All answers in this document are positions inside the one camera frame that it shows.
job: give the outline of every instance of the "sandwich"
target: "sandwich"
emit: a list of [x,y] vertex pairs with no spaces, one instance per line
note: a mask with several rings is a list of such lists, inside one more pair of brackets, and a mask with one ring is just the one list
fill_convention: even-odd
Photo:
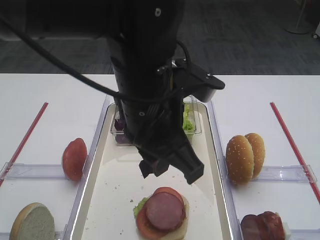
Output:
[[144,240],[183,240],[187,233],[189,202],[171,187],[160,187],[133,209]]

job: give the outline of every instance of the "tomato slice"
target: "tomato slice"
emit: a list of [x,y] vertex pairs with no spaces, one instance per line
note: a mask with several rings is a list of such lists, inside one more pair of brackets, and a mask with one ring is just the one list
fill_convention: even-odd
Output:
[[184,200],[183,200],[182,196],[180,195],[180,193],[177,192],[176,190],[174,190],[173,188],[169,187],[169,186],[159,187],[158,189],[156,189],[154,191],[153,194],[158,194],[158,193],[168,193],[168,194],[174,195],[180,200],[180,202],[183,205],[185,205]]
[[143,207],[135,219],[136,226],[140,234],[148,240],[159,240],[167,235],[168,232],[154,228],[147,219],[147,208]]
[[82,138],[69,143],[63,152],[62,168],[70,180],[75,182],[81,180],[86,158],[87,147]]

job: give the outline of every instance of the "red straw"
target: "red straw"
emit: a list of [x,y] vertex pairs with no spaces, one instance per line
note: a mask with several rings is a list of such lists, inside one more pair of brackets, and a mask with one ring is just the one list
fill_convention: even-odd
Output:
[[[286,124],[285,124],[285,121],[283,120],[283,118],[281,117],[280,115],[280,112],[278,111],[277,107],[276,107],[276,104],[274,102],[270,102],[270,105],[271,105],[271,108],[276,116],[276,118],[278,119],[285,135],[286,135],[286,138],[288,139],[293,151],[294,151],[294,154],[296,156],[296,158],[298,159],[300,165],[302,165],[303,167],[306,166],[306,162],[304,160],[304,158],[302,157],[294,139],[292,138]],[[315,182],[309,182],[310,183],[310,186],[316,196],[316,199],[318,200],[319,204],[320,204],[320,191],[319,191],[319,188],[317,186],[317,184]]]
[[[28,131],[26,132],[26,134],[24,135],[22,141],[20,142],[18,148],[15,150],[12,158],[10,159],[10,163],[11,164],[13,164],[17,160],[17,158],[18,158],[19,154],[21,153],[22,149],[24,148],[28,138],[30,137],[30,135],[33,132],[33,130],[35,129],[35,127],[36,127],[37,123],[39,122],[41,116],[44,114],[48,104],[49,103],[45,102],[42,105],[40,111],[38,112],[38,114],[36,115],[35,119],[33,120],[33,123],[29,127]],[[5,170],[5,172],[3,174],[3,177],[6,176],[6,174],[9,172],[9,170],[10,170],[10,167],[8,166],[8,168]],[[3,182],[4,182],[4,179],[0,179],[0,187],[1,187]]]

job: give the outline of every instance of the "lettuce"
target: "lettuce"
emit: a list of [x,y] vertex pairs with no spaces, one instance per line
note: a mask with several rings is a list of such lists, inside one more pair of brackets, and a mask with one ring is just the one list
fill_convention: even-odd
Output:
[[144,205],[146,204],[146,202],[148,201],[149,198],[144,197],[137,206],[134,207],[133,209],[133,214],[134,217],[136,218],[138,213],[141,211],[141,209],[144,207]]

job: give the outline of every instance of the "gray carpet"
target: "gray carpet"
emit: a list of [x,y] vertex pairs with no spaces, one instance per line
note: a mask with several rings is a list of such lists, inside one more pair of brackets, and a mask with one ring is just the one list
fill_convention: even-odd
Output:
[[[178,38],[215,75],[320,75],[320,41],[296,35],[294,0],[186,0]],[[83,74],[110,74],[103,39],[40,43]],[[23,42],[0,41],[0,73],[61,73]]]

